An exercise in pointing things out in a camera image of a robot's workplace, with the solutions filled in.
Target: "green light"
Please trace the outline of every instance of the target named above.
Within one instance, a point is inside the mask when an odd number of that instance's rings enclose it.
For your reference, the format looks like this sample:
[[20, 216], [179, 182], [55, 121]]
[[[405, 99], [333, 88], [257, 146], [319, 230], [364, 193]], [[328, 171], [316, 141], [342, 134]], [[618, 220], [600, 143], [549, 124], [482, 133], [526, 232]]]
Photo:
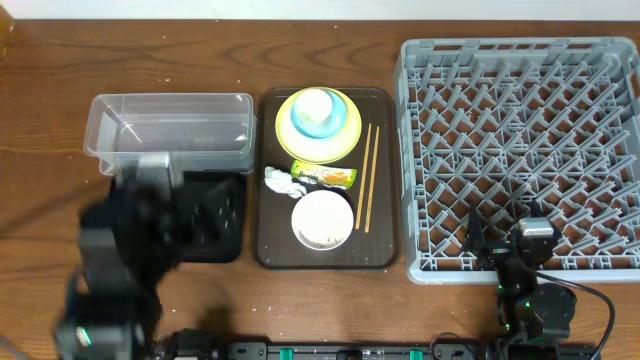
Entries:
[[82, 335], [84, 336], [84, 339], [87, 341], [87, 345], [91, 345], [91, 339], [89, 339], [89, 334], [87, 334], [87, 330], [85, 330], [85, 328], [82, 328]]

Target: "gray plastic crate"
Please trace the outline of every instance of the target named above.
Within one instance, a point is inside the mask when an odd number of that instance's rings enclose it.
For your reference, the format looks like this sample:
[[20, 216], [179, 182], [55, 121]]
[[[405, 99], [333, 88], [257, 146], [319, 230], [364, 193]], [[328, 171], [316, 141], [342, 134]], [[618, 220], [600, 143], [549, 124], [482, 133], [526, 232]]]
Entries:
[[537, 200], [563, 232], [543, 269], [640, 280], [640, 59], [626, 38], [409, 40], [394, 72], [407, 272], [493, 283], [461, 250], [469, 204], [505, 238]]

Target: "table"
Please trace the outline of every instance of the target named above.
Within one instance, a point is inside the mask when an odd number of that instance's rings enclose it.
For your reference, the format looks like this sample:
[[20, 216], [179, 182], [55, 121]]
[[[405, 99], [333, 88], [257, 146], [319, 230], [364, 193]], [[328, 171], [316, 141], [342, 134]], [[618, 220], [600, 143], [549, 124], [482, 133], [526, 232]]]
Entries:
[[[376, 86], [392, 93], [412, 38], [628, 36], [637, 23], [20, 20], [0, 67], [0, 332], [36, 359], [80, 264], [80, 208], [108, 179], [82, 151], [97, 94]], [[254, 196], [251, 189], [249, 197]], [[442, 331], [499, 331], [492, 286], [417, 286], [401, 260], [379, 272], [270, 272], [249, 250], [228, 265], [184, 264], [159, 287], [160, 335], [200, 326], [272, 341], [428, 343]], [[640, 285], [598, 285], [618, 319], [606, 359], [640, 351]], [[605, 304], [578, 293], [572, 341], [597, 342]]]

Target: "dark brown serving tray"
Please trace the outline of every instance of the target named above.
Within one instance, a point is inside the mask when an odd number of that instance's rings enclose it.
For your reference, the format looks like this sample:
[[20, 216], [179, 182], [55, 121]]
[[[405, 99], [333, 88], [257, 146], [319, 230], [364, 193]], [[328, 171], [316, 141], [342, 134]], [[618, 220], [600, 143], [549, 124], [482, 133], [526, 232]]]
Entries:
[[[351, 189], [340, 192], [354, 210], [358, 206], [361, 176], [366, 175], [360, 229], [353, 229], [349, 239], [333, 250], [316, 251], [302, 245], [291, 229], [291, 213], [297, 202], [277, 194], [264, 184], [264, 167], [289, 171], [294, 159], [280, 146], [275, 132], [275, 119], [284, 101], [299, 89], [275, 89], [263, 97], [262, 120], [258, 122], [256, 179], [258, 214], [254, 224], [254, 251], [262, 266], [269, 269], [382, 269], [390, 266], [400, 252], [400, 169], [397, 135], [394, 131], [393, 100], [381, 89], [338, 88], [349, 96], [362, 117], [362, 133], [356, 147], [344, 158], [328, 166], [358, 169]], [[369, 166], [362, 174], [367, 129], [371, 123]], [[367, 194], [376, 126], [380, 127], [376, 179], [369, 233], [364, 232]], [[309, 192], [320, 186], [306, 185]]]

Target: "yellow plate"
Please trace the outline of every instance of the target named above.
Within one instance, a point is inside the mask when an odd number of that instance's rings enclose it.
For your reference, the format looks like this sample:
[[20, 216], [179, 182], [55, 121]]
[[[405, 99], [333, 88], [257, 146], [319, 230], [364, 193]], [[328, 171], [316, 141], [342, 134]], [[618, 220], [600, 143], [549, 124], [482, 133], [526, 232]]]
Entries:
[[312, 164], [326, 164], [342, 159], [358, 143], [362, 120], [356, 104], [338, 90], [327, 87], [313, 87], [330, 91], [340, 97], [347, 107], [347, 121], [344, 128], [336, 135], [326, 139], [312, 139], [298, 132], [291, 122], [291, 108], [300, 93], [300, 90], [282, 104], [276, 116], [276, 136], [280, 145], [292, 157]]

